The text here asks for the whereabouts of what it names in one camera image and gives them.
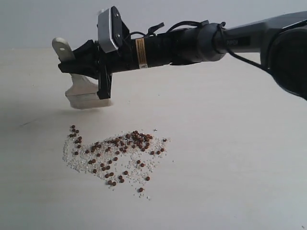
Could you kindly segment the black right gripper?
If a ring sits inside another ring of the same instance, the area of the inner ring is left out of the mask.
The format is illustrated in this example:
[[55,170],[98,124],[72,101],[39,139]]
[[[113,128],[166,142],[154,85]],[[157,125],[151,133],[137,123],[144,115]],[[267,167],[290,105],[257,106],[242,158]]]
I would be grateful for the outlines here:
[[121,44],[113,39],[88,40],[75,49],[73,59],[61,61],[62,73],[79,74],[98,80],[100,100],[111,98],[112,73],[149,67],[149,37],[132,39],[120,37]]

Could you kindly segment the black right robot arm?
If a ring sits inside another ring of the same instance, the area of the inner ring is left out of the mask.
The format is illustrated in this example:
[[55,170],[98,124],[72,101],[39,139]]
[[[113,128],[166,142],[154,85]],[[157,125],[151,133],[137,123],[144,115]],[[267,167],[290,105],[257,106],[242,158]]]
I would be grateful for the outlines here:
[[97,96],[109,99],[113,73],[215,62],[230,54],[267,72],[286,92],[307,96],[304,11],[233,28],[226,28],[225,22],[181,21],[157,34],[161,27],[152,26],[132,38],[117,9],[111,8],[97,24],[98,40],[89,40],[74,50],[74,58],[61,61],[59,69],[98,80]]

